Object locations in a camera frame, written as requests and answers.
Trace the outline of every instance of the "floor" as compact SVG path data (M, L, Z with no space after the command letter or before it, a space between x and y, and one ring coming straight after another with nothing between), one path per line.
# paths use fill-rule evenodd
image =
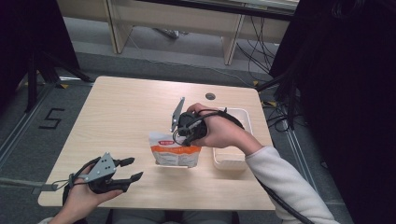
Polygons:
M163 76L158 78L204 83L210 79L219 85L247 88L253 87L254 80L263 83L271 79L257 64L249 62L241 50L250 54L253 49L251 45L254 46L256 41L249 43L246 40L238 40L241 49L235 51L232 64L225 65L219 36L180 34L178 39L172 39L154 29L135 27L122 54L114 54L106 23L70 18L64 18L64 21L77 53L81 70L92 77L100 75L127 77L126 74L136 74L140 77L156 78L159 73L163 73ZM276 44L266 43L266 47L276 54ZM259 52L254 52L252 56L260 62L264 62L264 57ZM59 73L63 77L71 77L65 71ZM43 94L46 93L47 87L40 88ZM273 87L261 92L261 99L264 102L273 102L275 89L276 87ZM47 92L37 115L27 124L24 133L21 133L21 138L13 143L15 146L9 153L7 161L0 164L0 211L8 211L8 213L0 212L0 223L22 223L26 220L33 220L35 223L44 217L56 214L57 208L43 208L36 204L35 185L46 181L48 173L40 172L40 170L50 171L89 91L90 86L77 82L71 83L67 91L52 88ZM23 119L22 110L26 102L26 86L22 86L16 93L14 102L8 111L0 115L1 143L7 141L8 134L11 133L13 127L18 124L20 119ZM44 131L37 130L37 127L43 125L42 119L38 120L37 118L44 118L49 108L56 107L67 108L65 110L67 113L63 114L62 125L51 133L38 134L37 132ZM280 132L279 129L285 128L286 124L284 122L274 124L276 119L271 118L281 115L282 107L266 105L263 110L269 119L268 125L272 125L270 132L281 156L294 165L317 190L337 221L353 223L331 175L323 166L315 140L312 139L309 126L304 122L304 119L297 118L295 120L297 125L294 132ZM56 144L51 144L52 139L55 138ZM29 147L34 148L35 151L28 150ZM40 166L31 166L31 164L38 163ZM14 180L11 181L12 184L7 183L8 179ZM5 206L5 203L1 203L2 201L11 203L15 199L18 200L14 206L30 204L30 209L22 209L25 216L15 213L15 208L12 206ZM280 223L274 212L239 211L238 213L241 223ZM98 221L104 220L105 217L106 209L97 209L89 220L92 223L105 223Z

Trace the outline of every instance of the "clothing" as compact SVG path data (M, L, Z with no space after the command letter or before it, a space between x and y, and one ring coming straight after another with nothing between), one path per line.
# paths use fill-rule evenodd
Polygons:
M280 158L279 153L274 147L263 147L259 151L246 156L246 162L252 173L265 186L272 189L289 206L312 222L320 224L338 223L334 220L332 213L314 189L290 163ZM276 202L273 201L273 203L276 206L277 216L284 220L284 224L301 223ZM155 216L152 214L153 211L148 211L149 216L136 215L133 217L125 216L127 212L128 210L115 212L113 214L113 220L116 222L114 223L124 224L128 223L128 221L134 223L134 220L141 220L144 217L161 216L161 211L154 211Z

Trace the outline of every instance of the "white basket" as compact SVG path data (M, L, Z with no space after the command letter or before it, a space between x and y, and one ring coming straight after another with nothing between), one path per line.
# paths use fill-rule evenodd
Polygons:
M247 132L253 134L248 112L240 108L227 108L227 113L238 119ZM241 171L248 168L245 154L237 147L213 148L213 163L219 170Z

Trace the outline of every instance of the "snack bag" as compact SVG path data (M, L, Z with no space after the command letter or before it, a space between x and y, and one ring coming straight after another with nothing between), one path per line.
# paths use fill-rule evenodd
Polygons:
M177 137L182 142L184 137ZM189 168L198 164L200 147L183 147L176 143L172 134L151 132L149 144L155 161L163 166L187 166Z

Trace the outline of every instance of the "light wood table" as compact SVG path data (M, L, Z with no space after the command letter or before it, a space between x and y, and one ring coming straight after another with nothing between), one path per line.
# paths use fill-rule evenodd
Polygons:
M208 93L216 95L207 100ZM212 148L203 147L194 168L161 167L149 147L149 132L170 133L171 114L180 97L183 107L202 103L214 107L243 108L254 135L272 145L258 93L253 89L145 79L99 77L47 180L66 179L86 162L110 152L114 159L134 157L119 167L115 179L143 171L120 197L103 207L196 210L274 210L253 173L221 171L213 164ZM41 192L43 206L61 206L62 193Z

